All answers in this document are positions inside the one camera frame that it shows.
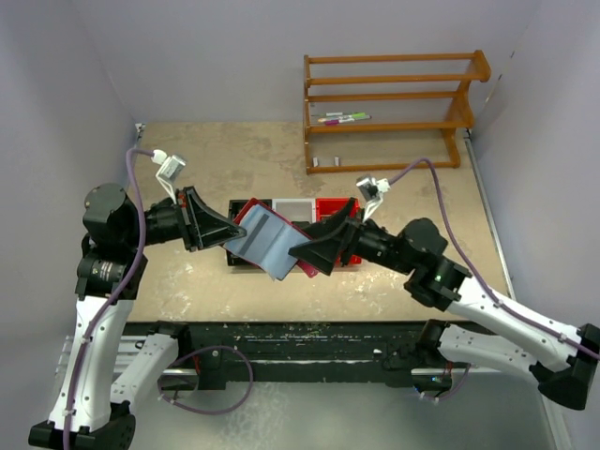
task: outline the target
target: white wall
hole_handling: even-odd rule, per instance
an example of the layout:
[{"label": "white wall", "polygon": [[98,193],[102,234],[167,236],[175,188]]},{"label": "white wall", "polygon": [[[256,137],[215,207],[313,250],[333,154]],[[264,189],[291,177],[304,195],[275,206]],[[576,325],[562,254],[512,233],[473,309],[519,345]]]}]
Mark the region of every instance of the white wall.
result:
[{"label": "white wall", "polygon": [[83,197],[122,181],[133,120],[68,0],[0,2],[0,436],[48,417],[75,317]]},{"label": "white wall", "polygon": [[[442,53],[481,48],[498,76],[540,3],[73,2],[117,91],[138,121],[302,120],[305,53]],[[473,85],[476,111],[491,85],[491,81]]]},{"label": "white wall", "polygon": [[[474,149],[518,299],[600,325],[600,3],[547,0],[475,129]],[[600,377],[569,412],[577,450],[600,442]]]}]

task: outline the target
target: wooden rack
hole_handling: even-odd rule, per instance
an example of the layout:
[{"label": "wooden rack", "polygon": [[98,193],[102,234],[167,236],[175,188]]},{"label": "wooden rack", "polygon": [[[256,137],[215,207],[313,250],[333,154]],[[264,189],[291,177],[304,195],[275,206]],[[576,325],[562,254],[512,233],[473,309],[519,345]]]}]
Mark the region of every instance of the wooden rack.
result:
[{"label": "wooden rack", "polygon": [[[452,61],[469,60],[465,73],[439,73],[422,75],[392,75],[366,77],[312,78],[310,66],[317,64],[386,63],[402,61]],[[397,131],[408,129],[439,129],[448,150],[449,160],[434,162],[436,167],[460,166],[455,136],[457,128],[471,128],[474,124],[473,112],[469,106],[469,86],[471,82],[486,82],[491,75],[488,61],[481,50],[473,53],[432,53],[432,54],[390,54],[371,56],[333,56],[311,58],[304,56],[304,153],[307,173],[334,173],[354,171],[379,171],[404,169],[409,163],[366,164],[355,166],[314,167],[309,148],[311,134],[351,133],[373,131]],[[389,94],[345,94],[311,95],[311,86],[372,83],[422,83],[422,82],[459,82],[455,91],[395,92]],[[312,126],[309,105],[319,102],[337,101],[377,101],[377,100],[415,100],[429,98],[451,98],[452,101],[442,121],[405,122],[391,124],[340,124],[332,127]]]}]

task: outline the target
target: cable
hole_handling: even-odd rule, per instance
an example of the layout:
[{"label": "cable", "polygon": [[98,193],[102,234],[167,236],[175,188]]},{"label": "cable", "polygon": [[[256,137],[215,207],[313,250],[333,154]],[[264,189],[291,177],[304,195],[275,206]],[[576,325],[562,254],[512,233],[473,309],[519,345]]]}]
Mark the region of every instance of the cable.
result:
[{"label": "cable", "polygon": [[448,232],[448,236],[450,237],[450,240],[452,241],[452,245],[457,250],[457,252],[460,255],[460,257],[462,258],[462,260],[471,269],[471,272],[475,276],[475,279],[481,285],[482,289],[489,296],[489,298],[492,300],[492,302],[494,302],[494,304],[498,308],[501,308],[502,310],[506,311],[508,314],[513,316],[514,318],[522,321],[523,323],[526,323],[529,326],[532,326],[533,328],[536,328],[540,331],[548,333],[549,335],[557,338],[560,342],[565,342],[568,345],[570,345],[571,347],[577,349],[578,351],[583,352],[594,359],[600,360],[600,353],[593,352],[592,350],[588,349],[587,347],[575,342],[570,337],[564,336],[561,333],[553,330],[552,328],[549,328],[539,322],[536,322],[528,317],[523,316],[522,314],[514,311],[513,309],[511,309],[510,307],[508,307],[507,305],[505,305],[503,302],[500,301],[500,299],[496,296],[494,291],[492,291],[491,288],[489,288],[488,284],[486,283],[486,281],[484,280],[482,275],[479,273],[477,268],[474,266],[474,264],[471,262],[469,257],[462,250],[462,248],[458,244],[456,237],[454,236],[454,233],[452,232],[452,228],[450,227],[450,222],[448,221],[448,215],[446,213],[446,208],[443,203],[443,195],[442,195],[442,188],[440,187],[440,180],[438,179],[438,174],[436,173],[435,167],[433,166],[433,163],[431,162],[431,160],[429,158],[421,157],[421,158],[417,159],[416,161],[412,162],[406,169],[404,169],[398,175],[392,177],[389,180],[390,186],[392,186],[394,183],[396,183],[396,181],[398,181],[400,178],[402,178],[404,175],[406,175],[408,172],[410,172],[412,169],[414,169],[414,167],[416,165],[423,163],[423,162],[429,166],[429,170],[431,171],[431,175],[433,176],[433,183],[435,185],[435,191],[438,196],[438,203],[440,204],[440,211],[442,213],[443,225],[445,226],[445,229]]},{"label": "cable", "polygon": [[139,222],[139,229],[140,229],[139,239],[138,239],[138,249],[135,253],[135,257],[133,258],[133,262],[131,263],[131,267],[129,267],[129,270],[127,271],[127,274],[123,277],[123,279],[121,280],[119,285],[116,287],[116,289],[111,292],[111,295],[109,296],[109,298],[106,300],[104,305],[102,305],[102,307],[100,307],[100,309],[97,311],[96,315],[94,316],[94,318],[90,321],[89,325],[87,326],[85,333],[83,333],[82,344],[81,344],[79,350],[77,351],[77,356],[75,357],[75,362],[73,363],[73,370],[71,372],[71,380],[68,384],[68,390],[67,390],[67,402],[66,402],[66,408],[65,408],[65,410],[66,410],[65,411],[65,423],[63,425],[63,449],[64,450],[70,450],[70,431],[71,431],[72,414],[73,414],[72,408],[75,404],[75,392],[77,391],[77,384],[78,384],[79,378],[82,374],[82,366],[83,366],[83,359],[85,357],[85,352],[87,350],[88,344],[91,342],[91,337],[92,337],[92,334],[94,333],[94,329],[96,328],[96,325],[98,325],[98,322],[100,322],[100,319],[102,318],[102,316],[104,315],[106,310],[109,308],[109,306],[112,303],[114,303],[115,300],[117,300],[119,298],[119,295],[121,294],[121,292],[126,288],[128,283],[131,281],[131,279],[133,278],[133,275],[135,274],[136,270],[138,269],[138,267],[140,265],[140,262],[142,261],[143,246],[145,245],[145,241],[146,241],[146,221],[145,221],[145,218],[143,215],[142,194],[140,192],[140,188],[138,187],[138,182],[135,178],[135,172],[133,171],[132,157],[133,157],[134,153],[137,153],[140,155],[146,155],[148,157],[153,156],[154,153],[149,150],[142,150],[140,148],[130,148],[129,150],[127,150],[126,157],[125,157],[125,162],[126,162],[126,166],[127,166],[127,176],[129,177],[129,183],[133,187],[133,193],[135,194],[135,200],[136,200],[136,209],[138,212],[138,222]]},{"label": "cable", "polygon": [[218,350],[228,350],[232,353],[235,353],[240,358],[242,358],[242,360],[246,364],[247,373],[249,376],[248,385],[247,385],[246,392],[244,393],[244,396],[240,400],[238,400],[237,403],[234,403],[232,406],[225,408],[223,410],[215,410],[215,411],[200,410],[198,408],[193,408],[191,406],[184,405],[183,403],[176,401],[174,398],[167,397],[165,394],[162,393],[162,391],[160,390],[160,386],[159,386],[158,391],[160,392],[160,398],[171,403],[173,406],[176,406],[177,408],[181,408],[182,410],[186,410],[191,413],[205,414],[205,415],[221,415],[221,414],[225,414],[225,413],[230,413],[231,411],[236,410],[237,408],[242,406],[242,404],[248,399],[248,396],[250,395],[250,392],[252,391],[252,386],[254,385],[254,373],[252,372],[252,366],[250,365],[250,362],[248,361],[248,359],[244,356],[243,353],[241,353],[234,347],[229,347],[227,345],[213,345],[210,347],[204,347],[202,349],[196,350],[190,354],[187,354],[186,356],[179,358],[177,361],[172,363],[172,366],[178,366],[193,356],[196,356],[196,355],[199,355],[202,353],[214,352],[214,351],[218,351]]}]

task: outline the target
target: concrete floor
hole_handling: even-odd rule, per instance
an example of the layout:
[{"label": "concrete floor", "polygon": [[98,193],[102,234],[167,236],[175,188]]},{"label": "concrete floor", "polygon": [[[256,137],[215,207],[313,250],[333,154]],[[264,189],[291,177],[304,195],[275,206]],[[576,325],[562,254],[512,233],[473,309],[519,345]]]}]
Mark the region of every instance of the concrete floor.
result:
[{"label": "concrete floor", "polygon": [[[404,132],[327,137],[313,145],[323,164],[340,156],[354,163],[444,158],[436,133]],[[227,214],[229,199],[359,196],[358,172],[307,176],[302,127],[297,123],[150,124],[142,148],[161,148],[187,160],[178,180],[193,185],[211,207]],[[505,293],[503,270],[464,144],[463,165],[440,170],[448,216],[459,243],[488,284]],[[140,157],[136,174],[144,207],[166,196],[154,178],[158,166]],[[376,176],[392,176],[377,172]],[[394,186],[374,219],[397,233],[413,218],[431,218],[443,227],[429,171],[409,173]],[[460,261],[453,248],[447,255]],[[331,277],[307,278],[297,271],[272,281],[257,270],[226,265],[225,252],[212,248],[187,253],[181,242],[149,247],[149,260],[131,321],[413,321],[451,318],[422,307],[403,291],[405,277],[363,262]]]}]

